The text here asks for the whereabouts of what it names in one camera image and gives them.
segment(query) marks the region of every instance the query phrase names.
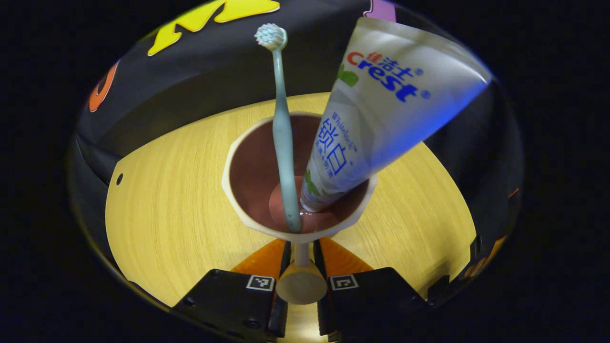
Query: black background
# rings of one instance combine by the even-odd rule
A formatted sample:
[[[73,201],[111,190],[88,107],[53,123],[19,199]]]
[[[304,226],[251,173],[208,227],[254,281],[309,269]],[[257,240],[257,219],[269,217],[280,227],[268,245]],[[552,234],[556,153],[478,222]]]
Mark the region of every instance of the black background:
[[[4,224],[8,341],[209,341],[110,276],[68,210],[62,170],[76,114],[108,67],[139,38],[199,3],[4,5],[11,17],[4,40],[5,146],[11,155]],[[406,5],[460,39],[503,81],[515,101],[526,153],[517,229],[470,287],[419,318],[414,340],[608,337],[604,280],[610,267],[601,255],[608,229],[601,166],[608,153],[598,134],[608,121],[610,96],[600,58],[607,2]]]

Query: cup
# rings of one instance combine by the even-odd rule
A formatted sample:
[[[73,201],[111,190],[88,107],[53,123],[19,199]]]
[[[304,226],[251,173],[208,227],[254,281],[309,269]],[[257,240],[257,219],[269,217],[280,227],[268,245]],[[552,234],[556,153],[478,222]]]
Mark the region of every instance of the cup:
[[[290,113],[298,190],[320,118],[308,112]],[[273,145],[273,117],[254,124],[231,144],[222,177],[224,192],[247,227],[295,244],[295,261],[278,280],[276,290],[282,299],[298,304],[313,303],[326,294],[326,280],[309,259],[309,243],[354,225],[376,184],[377,176],[373,175],[326,211],[302,215],[303,233],[288,232],[276,206],[281,204],[281,191]]]

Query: wooden table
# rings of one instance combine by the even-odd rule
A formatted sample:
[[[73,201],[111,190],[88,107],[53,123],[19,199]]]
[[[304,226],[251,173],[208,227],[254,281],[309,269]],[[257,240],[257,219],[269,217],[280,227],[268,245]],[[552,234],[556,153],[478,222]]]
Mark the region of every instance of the wooden table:
[[[329,93],[291,96],[290,110],[322,113]],[[229,145],[262,118],[264,101],[165,134],[116,166],[106,202],[112,254],[125,277],[174,306],[210,269],[231,270],[274,238],[246,228],[220,181]],[[424,298],[470,259],[475,227],[458,187],[420,143],[379,174],[359,222],[333,239],[373,268],[393,267]],[[289,305],[283,342],[327,342],[316,304]]]

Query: toothbrush handle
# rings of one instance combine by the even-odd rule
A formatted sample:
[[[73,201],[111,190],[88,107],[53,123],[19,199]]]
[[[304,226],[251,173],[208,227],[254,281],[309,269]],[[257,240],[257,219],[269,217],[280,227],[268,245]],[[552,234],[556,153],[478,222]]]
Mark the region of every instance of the toothbrush handle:
[[[275,73],[275,113],[278,113],[278,110],[288,113],[284,65],[282,64],[282,51],[280,49],[273,51],[273,72]]]
[[[299,202],[296,196],[295,166],[292,145],[292,125],[286,101],[284,86],[284,70],[282,67],[282,54],[279,50],[273,51],[273,66],[275,71],[276,105],[273,116],[273,145],[278,158],[279,183],[282,190],[282,204],[284,215],[291,233],[301,232],[301,216]]]

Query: cup stem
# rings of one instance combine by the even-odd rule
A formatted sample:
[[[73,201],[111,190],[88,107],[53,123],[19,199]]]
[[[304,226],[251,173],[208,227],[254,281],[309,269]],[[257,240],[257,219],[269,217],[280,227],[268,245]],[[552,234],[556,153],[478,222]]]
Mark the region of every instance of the cup stem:
[[[295,265],[309,266],[309,243],[295,243]]]

